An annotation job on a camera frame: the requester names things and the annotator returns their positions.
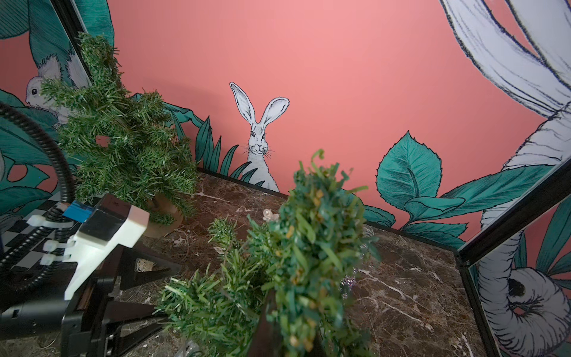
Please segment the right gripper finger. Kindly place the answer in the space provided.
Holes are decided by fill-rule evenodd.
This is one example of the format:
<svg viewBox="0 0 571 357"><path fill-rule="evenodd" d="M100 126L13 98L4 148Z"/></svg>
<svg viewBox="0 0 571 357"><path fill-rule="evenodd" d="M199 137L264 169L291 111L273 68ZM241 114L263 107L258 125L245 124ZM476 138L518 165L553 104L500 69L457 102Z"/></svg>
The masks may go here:
<svg viewBox="0 0 571 357"><path fill-rule="evenodd" d="M269 321L276 307L275 291L272 289L268 292L263 304L257 328L248 348L247 357L284 356L280 326L276 321Z"/></svg>

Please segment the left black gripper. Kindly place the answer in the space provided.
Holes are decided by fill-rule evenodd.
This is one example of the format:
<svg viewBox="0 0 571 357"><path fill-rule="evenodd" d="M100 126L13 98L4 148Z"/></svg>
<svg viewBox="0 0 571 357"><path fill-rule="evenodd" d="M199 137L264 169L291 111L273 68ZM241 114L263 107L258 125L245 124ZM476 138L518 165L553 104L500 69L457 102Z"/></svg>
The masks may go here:
<svg viewBox="0 0 571 357"><path fill-rule="evenodd" d="M178 275L181 265L136 244L123 248L118 268L120 289L127 290ZM111 301L106 280L90 278L73 297L65 290L71 272L49 278L30 292L1 289L1 340L60 333L61 356L125 356L159 333L167 315L144 303Z"/></svg>

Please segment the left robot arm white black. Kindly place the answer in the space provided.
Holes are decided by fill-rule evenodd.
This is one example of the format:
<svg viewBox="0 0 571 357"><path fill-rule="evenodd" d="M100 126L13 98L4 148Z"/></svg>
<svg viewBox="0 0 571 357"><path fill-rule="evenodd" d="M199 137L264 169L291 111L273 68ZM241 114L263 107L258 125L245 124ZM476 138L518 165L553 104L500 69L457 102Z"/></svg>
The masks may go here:
<svg viewBox="0 0 571 357"><path fill-rule="evenodd" d="M32 138L55 169L59 191L15 185L1 191L1 338L60 334L61 356L124 356L163 330L166 314L128 303L130 289L179 272L140 241L147 211L106 194L94 206L53 138L15 108L1 117Z"/></svg>

